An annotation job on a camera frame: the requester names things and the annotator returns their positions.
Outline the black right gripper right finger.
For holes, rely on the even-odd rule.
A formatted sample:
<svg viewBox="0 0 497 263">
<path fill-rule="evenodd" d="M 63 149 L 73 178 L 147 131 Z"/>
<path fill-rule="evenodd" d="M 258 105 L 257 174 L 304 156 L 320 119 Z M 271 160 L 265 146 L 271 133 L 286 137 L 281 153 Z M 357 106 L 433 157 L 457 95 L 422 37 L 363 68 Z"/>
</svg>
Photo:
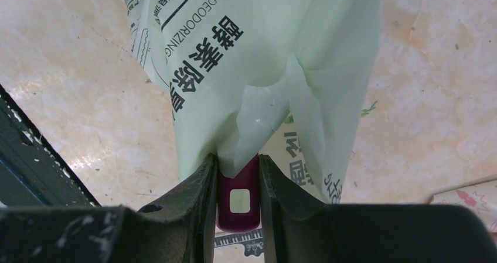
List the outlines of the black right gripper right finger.
<svg viewBox="0 0 497 263">
<path fill-rule="evenodd" d="M 326 204 L 260 155 L 265 262 L 495 262 L 480 219 L 456 205 Z"/>
</svg>

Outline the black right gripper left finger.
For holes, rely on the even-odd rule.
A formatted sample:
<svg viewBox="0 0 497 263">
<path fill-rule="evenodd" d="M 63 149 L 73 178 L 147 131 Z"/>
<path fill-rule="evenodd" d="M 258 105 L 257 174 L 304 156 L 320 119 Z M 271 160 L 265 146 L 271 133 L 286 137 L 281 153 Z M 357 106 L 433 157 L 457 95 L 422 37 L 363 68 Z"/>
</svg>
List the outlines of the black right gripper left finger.
<svg viewBox="0 0 497 263">
<path fill-rule="evenodd" d="M 125 206 L 1 210 L 2 262 L 212 262 L 217 158 L 139 210 Z"/>
</svg>

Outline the purple plastic scoop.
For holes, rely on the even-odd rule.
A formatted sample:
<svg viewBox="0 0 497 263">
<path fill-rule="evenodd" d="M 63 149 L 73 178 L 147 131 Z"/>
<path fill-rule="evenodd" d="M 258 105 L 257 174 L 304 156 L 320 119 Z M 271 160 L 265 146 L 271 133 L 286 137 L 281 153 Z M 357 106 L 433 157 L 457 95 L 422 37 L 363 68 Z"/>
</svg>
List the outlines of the purple plastic scoop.
<svg viewBox="0 0 497 263">
<path fill-rule="evenodd" d="M 234 178 L 217 177 L 217 226 L 245 233 L 260 224 L 260 169 L 256 155 Z"/>
</svg>

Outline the green cat litter bag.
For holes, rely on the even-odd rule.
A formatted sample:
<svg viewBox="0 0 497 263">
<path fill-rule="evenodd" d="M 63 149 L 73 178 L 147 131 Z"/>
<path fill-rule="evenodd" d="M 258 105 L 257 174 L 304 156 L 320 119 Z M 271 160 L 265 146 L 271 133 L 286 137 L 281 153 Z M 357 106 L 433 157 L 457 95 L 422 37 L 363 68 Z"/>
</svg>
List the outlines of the green cat litter bag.
<svg viewBox="0 0 497 263">
<path fill-rule="evenodd" d="M 380 0 L 124 0 L 132 54 L 171 100 L 179 178 L 213 153 L 235 177 L 288 117 L 338 203 L 379 44 Z"/>
</svg>

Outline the black bag clip strip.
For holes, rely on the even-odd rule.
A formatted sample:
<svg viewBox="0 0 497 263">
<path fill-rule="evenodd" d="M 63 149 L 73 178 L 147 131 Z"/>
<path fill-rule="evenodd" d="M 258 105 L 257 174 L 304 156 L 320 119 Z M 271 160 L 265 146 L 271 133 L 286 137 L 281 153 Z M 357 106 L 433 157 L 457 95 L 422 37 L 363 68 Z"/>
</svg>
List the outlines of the black bag clip strip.
<svg viewBox="0 0 497 263">
<path fill-rule="evenodd" d="M 221 233 L 221 235 L 215 236 L 214 248 L 222 248 L 236 244 L 243 246 L 245 257 L 259 257 L 264 252 L 262 228 L 257 228 L 244 233 Z"/>
</svg>

